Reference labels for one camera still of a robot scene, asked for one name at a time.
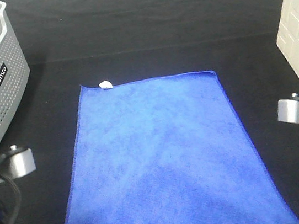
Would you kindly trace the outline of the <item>blue microfibre towel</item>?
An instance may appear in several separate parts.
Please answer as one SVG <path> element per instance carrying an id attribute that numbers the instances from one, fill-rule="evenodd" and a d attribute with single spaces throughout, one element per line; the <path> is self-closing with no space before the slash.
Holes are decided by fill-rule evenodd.
<path id="1" fill-rule="evenodd" d="M 82 87 L 65 224 L 298 224 L 214 71 Z"/>

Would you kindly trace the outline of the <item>black fabric table cloth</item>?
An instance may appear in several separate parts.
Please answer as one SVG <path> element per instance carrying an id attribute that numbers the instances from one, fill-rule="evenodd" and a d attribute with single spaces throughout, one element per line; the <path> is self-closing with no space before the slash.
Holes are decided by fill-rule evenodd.
<path id="1" fill-rule="evenodd" d="M 0 144 L 33 150 L 16 224 L 64 224 L 80 86 L 215 71 L 276 187 L 299 218 L 299 125 L 277 101 L 299 78 L 276 46 L 282 0 L 6 0 L 30 67 Z"/>

